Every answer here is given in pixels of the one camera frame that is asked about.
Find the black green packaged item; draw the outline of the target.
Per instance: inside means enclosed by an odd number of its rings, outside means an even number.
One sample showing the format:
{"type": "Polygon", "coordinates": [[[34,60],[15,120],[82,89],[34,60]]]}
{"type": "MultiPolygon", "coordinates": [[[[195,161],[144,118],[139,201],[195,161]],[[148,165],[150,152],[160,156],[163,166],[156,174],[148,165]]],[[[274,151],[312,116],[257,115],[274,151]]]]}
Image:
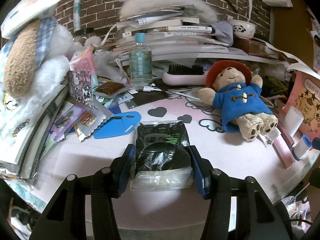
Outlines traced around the black green packaged item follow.
{"type": "Polygon", "coordinates": [[[130,189],[137,192],[181,190],[193,183],[190,146],[181,120],[140,122],[135,131],[136,160],[130,189]]]}

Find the pink bag pack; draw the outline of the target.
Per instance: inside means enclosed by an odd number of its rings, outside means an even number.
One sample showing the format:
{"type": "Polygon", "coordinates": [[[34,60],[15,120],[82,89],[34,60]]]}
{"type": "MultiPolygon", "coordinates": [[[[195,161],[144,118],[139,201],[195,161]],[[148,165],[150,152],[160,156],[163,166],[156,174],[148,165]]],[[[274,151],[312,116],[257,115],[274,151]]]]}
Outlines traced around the pink bag pack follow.
{"type": "Polygon", "coordinates": [[[295,163],[295,159],[293,158],[293,155],[284,139],[282,137],[278,137],[274,141],[273,146],[276,149],[278,157],[283,162],[284,167],[286,169],[290,168],[295,163]]]}

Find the pink rectangular bar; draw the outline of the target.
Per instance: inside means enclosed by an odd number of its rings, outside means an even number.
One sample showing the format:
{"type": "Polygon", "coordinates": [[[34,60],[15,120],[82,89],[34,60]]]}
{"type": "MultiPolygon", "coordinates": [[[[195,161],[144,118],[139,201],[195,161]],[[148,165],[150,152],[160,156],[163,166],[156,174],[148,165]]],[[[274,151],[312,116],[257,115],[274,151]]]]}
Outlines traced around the pink rectangular bar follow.
{"type": "Polygon", "coordinates": [[[295,144],[293,137],[289,134],[285,126],[280,121],[278,121],[277,129],[280,130],[281,136],[286,142],[287,146],[291,148],[295,144]]]}

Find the Paddington bear plush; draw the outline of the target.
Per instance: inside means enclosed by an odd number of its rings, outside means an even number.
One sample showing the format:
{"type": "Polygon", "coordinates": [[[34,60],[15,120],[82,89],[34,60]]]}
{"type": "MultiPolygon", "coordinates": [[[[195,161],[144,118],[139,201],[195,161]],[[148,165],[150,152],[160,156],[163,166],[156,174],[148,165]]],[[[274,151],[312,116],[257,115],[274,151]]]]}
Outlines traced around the Paddington bear plush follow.
{"type": "Polygon", "coordinates": [[[243,63],[221,60],[213,64],[199,99],[221,111],[221,126],[229,133],[240,132],[246,141],[274,131],[278,118],[261,100],[263,80],[253,76],[243,63]]]}

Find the white roll blue cap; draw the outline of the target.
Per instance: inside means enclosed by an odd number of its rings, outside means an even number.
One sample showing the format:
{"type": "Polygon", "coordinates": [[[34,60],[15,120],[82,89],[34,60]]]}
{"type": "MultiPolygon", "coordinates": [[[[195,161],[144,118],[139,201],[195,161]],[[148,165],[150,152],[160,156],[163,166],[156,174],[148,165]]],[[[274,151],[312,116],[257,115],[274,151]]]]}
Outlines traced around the white roll blue cap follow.
{"type": "Polygon", "coordinates": [[[301,139],[293,148],[293,157],[297,160],[300,161],[303,159],[304,155],[310,150],[312,146],[311,140],[306,136],[302,135],[301,139]]]}

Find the white paper cup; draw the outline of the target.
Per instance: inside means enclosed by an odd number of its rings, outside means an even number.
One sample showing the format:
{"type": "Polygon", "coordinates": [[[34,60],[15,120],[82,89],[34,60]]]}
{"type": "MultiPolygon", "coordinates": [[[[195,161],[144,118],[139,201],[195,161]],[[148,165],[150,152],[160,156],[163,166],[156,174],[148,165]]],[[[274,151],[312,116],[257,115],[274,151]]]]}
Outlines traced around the white paper cup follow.
{"type": "Polygon", "coordinates": [[[304,116],[302,113],[296,109],[296,107],[291,106],[283,121],[284,127],[288,131],[289,135],[292,137],[295,135],[303,120],[304,116]]]}

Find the pink cartoon box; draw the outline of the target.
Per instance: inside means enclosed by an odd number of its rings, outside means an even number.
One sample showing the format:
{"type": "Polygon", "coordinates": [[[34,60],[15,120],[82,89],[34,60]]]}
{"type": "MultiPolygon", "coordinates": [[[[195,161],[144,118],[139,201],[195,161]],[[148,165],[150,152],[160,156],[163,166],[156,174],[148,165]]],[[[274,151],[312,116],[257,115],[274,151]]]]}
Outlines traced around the pink cartoon box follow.
{"type": "Polygon", "coordinates": [[[303,115],[300,133],[311,141],[319,138],[319,75],[313,70],[296,71],[293,89],[283,112],[287,113],[291,106],[303,115]]]}

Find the pink chiikawa desk mat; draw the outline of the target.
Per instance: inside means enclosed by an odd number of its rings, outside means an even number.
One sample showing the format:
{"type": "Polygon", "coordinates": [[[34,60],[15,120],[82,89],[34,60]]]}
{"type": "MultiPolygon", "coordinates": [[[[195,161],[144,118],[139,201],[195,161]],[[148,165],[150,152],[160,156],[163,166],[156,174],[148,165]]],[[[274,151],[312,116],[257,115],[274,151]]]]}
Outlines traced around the pink chiikawa desk mat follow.
{"type": "MultiPolygon", "coordinates": [[[[287,195],[311,169],[319,151],[310,150],[303,159],[285,168],[272,146],[259,139],[244,141],[240,133],[226,133],[220,127],[219,114],[204,114],[184,99],[161,100],[137,108],[144,122],[175,121],[180,116],[189,141],[200,156],[233,178],[254,177],[272,202],[287,195]]],[[[119,137],[79,141],[68,135],[43,158],[34,188],[15,185],[27,203],[41,212],[65,177],[92,175],[120,157],[128,144],[136,144],[132,132],[119,137]]],[[[165,230],[204,222],[208,202],[195,187],[174,189],[169,179],[180,175],[191,163],[185,151],[176,146],[177,137],[167,132],[152,132],[142,147],[136,148],[132,179],[120,198],[113,201],[116,221],[127,230],[165,230]]]]}

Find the blue luggage tag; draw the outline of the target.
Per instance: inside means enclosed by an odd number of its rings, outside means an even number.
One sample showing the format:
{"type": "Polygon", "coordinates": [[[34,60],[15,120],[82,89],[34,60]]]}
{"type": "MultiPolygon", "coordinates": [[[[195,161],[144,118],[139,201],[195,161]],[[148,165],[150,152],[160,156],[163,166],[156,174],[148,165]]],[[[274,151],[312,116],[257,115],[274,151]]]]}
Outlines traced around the blue luggage tag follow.
{"type": "Polygon", "coordinates": [[[130,134],[137,127],[141,118],[141,115],[135,111],[115,114],[94,132],[93,137],[106,139],[130,134]]]}

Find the sticker card packets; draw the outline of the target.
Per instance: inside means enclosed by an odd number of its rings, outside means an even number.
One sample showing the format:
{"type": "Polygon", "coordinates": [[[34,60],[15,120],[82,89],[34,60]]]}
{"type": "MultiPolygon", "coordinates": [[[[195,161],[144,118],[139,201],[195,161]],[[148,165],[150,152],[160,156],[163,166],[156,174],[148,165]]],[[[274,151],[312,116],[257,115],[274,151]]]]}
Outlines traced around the sticker card packets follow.
{"type": "Polygon", "coordinates": [[[75,129],[79,141],[84,141],[103,126],[113,113],[93,95],[92,73],[83,70],[69,72],[69,98],[63,103],[50,131],[50,140],[58,142],[75,129]]]}

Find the pink snack packet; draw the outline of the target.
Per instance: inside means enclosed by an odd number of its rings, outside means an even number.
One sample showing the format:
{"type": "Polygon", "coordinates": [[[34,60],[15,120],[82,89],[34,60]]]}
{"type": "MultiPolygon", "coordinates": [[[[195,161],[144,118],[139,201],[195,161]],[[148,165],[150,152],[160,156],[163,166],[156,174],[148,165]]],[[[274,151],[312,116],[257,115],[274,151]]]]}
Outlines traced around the pink snack packet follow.
{"type": "Polygon", "coordinates": [[[82,52],[77,51],[74,53],[70,61],[70,70],[90,72],[92,76],[92,87],[98,87],[98,77],[95,70],[92,50],[90,48],[87,48],[82,52]]]}

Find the pink hair brush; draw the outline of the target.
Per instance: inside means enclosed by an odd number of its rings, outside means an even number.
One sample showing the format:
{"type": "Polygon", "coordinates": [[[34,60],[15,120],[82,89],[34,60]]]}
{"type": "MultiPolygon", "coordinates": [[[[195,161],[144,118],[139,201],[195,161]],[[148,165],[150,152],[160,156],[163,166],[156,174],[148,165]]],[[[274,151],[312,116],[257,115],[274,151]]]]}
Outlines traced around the pink hair brush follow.
{"type": "Polygon", "coordinates": [[[169,86],[202,86],[205,84],[208,71],[202,66],[187,67],[181,64],[170,64],[162,81],[169,86]]]}

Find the clear water bottle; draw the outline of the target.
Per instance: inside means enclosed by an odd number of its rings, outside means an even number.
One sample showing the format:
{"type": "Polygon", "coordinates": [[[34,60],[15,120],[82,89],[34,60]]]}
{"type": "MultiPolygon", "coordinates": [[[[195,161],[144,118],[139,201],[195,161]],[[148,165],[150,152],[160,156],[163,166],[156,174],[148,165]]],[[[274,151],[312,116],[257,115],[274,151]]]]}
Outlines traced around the clear water bottle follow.
{"type": "Polygon", "coordinates": [[[135,34],[136,45],[129,51],[131,83],[146,85],[153,79],[152,51],[145,45],[145,34],[135,34]]]}

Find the stack of books and papers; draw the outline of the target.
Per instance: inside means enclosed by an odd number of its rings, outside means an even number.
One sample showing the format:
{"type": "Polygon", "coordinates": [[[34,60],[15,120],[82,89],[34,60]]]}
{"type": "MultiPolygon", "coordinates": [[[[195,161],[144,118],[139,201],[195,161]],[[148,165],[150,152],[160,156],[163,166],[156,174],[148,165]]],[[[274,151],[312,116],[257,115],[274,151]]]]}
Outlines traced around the stack of books and papers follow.
{"type": "Polygon", "coordinates": [[[115,28],[122,36],[114,43],[114,52],[122,61],[128,60],[129,50],[134,47],[135,34],[145,34],[145,44],[154,57],[172,59],[176,62],[197,57],[217,57],[261,63],[276,63],[275,59],[252,56],[243,50],[228,47],[212,34],[211,23],[204,23],[198,17],[187,14],[195,12],[192,4],[174,5],[119,18],[115,28]]]}

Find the teal wrapped pole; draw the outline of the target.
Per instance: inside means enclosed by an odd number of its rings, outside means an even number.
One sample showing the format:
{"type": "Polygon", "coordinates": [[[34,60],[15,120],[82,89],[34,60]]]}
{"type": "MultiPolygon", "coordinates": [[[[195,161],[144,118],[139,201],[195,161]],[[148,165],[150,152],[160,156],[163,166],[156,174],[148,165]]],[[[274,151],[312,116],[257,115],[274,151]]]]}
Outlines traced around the teal wrapped pole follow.
{"type": "Polygon", "coordinates": [[[73,28],[74,28],[74,32],[79,31],[81,29],[80,10],[81,10],[81,0],[74,0],[74,7],[73,7],[73,28]]]}

